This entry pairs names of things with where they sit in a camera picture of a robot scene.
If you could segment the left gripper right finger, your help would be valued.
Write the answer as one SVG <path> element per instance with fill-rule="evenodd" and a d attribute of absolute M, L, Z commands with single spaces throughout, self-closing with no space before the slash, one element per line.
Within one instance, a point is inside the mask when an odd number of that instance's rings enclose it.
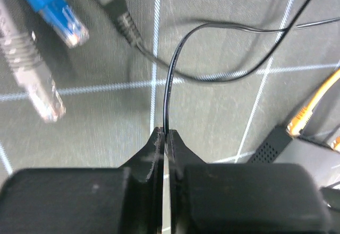
<path fill-rule="evenodd" d="M 332 216 L 309 173 L 291 163 L 206 163 L 165 135 L 172 233 L 329 233 Z"/>

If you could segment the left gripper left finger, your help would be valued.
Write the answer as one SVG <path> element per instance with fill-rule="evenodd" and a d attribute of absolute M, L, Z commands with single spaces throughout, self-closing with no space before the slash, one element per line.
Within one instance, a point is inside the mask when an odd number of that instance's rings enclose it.
<path fill-rule="evenodd" d="M 25 168 L 1 188 L 1 233 L 161 233 L 164 134 L 117 168 Z"/>

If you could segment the black network switch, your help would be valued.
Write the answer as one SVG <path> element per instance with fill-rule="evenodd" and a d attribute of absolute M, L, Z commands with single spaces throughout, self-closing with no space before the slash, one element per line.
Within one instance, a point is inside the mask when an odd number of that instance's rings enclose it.
<path fill-rule="evenodd" d="M 339 185 L 339 152 L 312 138 L 293 138 L 281 126 L 269 133 L 248 163 L 298 164 L 318 186 Z"/>

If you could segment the black grid mat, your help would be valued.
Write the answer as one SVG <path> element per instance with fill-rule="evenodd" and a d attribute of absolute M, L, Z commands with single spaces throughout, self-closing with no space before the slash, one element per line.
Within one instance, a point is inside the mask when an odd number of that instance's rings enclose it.
<path fill-rule="evenodd" d="M 162 124 L 166 71 L 122 38 L 94 0 L 68 0 L 90 31 L 69 49 L 24 0 L 6 0 L 37 38 L 66 106 L 45 124 L 1 62 L 1 178 L 25 167 L 115 167 Z M 127 0 L 147 50 L 166 62 L 209 20 L 288 26 L 305 0 Z M 174 80 L 170 127 L 206 161 L 242 162 L 339 66 L 339 23 L 290 32 L 255 74 L 227 85 Z"/>

